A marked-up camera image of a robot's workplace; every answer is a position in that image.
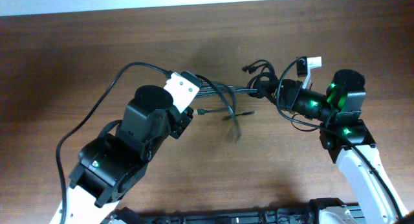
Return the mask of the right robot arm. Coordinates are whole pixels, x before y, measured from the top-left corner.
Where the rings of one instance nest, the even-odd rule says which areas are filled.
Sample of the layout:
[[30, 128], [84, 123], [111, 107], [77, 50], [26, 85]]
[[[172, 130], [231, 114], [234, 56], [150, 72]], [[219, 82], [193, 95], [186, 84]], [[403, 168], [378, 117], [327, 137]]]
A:
[[366, 91], [362, 74], [337, 71], [323, 95], [301, 81], [260, 74], [252, 83], [259, 97], [267, 98], [281, 115], [299, 114], [321, 123], [320, 142], [347, 179], [367, 223], [402, 221], [408, 211], [389, 180], [376, 142], [360, 119]]

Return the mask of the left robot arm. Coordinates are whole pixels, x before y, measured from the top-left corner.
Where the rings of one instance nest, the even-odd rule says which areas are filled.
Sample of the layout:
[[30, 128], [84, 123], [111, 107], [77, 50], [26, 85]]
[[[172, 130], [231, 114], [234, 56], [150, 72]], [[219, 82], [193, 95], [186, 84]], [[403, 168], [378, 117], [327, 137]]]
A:
[[136, 90], [124, 117], [108, 123], [78, 154], [52, 223], [101, 223], [146, 173], [168, 137], [179, 138], [192, 120], [199, 87], [178, 82]]

